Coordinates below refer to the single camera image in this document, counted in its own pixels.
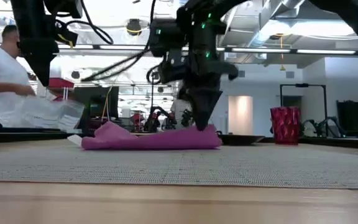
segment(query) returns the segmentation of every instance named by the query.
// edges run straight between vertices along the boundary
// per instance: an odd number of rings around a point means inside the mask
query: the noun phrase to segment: purple towel
[[[137,137],[124,128],[107,122],[94,135],[95,138],[82,139],[84,149],[215,149],[222,144],[213,125],[209,125],[204,131],[190,127]]]

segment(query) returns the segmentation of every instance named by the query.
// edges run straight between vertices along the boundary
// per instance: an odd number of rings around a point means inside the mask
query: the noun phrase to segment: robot
[[[98,75],[130,59],[135,59],[131,63],[133,65],[141,56],[151,51],[154,57],[163,58],[163,62],[158,66],[161,83],[183,80],[182,88],[191,103],[192,117],[197,128],[202,131],[207,127],[211,113],[222,94],[219,90],[221,75],[228,74],[230,80],[238,76],[238,69],[233,64],[220,61],[216,51],[216,37],[224,34],[227,27],[220,18],[246,0],[189,0],[177,10],[176,19],[153,19],[155,2],[156,0],[153,0],[150,37],[145,50],[101,70],[84,81],[97,80]],[[310,2],[322,10],[338,14],[358,35],[358,0]],[[69,15],[74,19],[81,18],[83,0],[11,0],[11,4],[20,33],[19,47],[22,54],[42,84],[47,86],[50,62],[59,53],[56,40],[75,45],[78,36],[67,29],[70,22],[65,24],[56,20],[56,17]],[[45,15],[44,4],[52,15]],[[87,11],[84,12],[90,21]],[[98,35],[103,32],[92,24],[91,27]],[[112,44],[111,38],[105,41]],[[189,54],[182,57],[181,49],[186,45],[189,47]]]

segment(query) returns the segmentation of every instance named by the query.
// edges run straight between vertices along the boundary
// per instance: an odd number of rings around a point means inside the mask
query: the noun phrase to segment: red trash can
[[[301,126],[299,108],[272,108],[270,113],[275,143],[297,145]]]

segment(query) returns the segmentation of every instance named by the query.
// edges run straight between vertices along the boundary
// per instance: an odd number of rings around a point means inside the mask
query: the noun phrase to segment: gray mat
[[[358,155],[311,146],[135,152],[24,147],[0,152],[0,181],[358,189]]]

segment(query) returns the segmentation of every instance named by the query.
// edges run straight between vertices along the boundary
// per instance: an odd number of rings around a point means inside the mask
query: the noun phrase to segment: table
[[[0,182],[0,223],[358,224],[358,190]]]

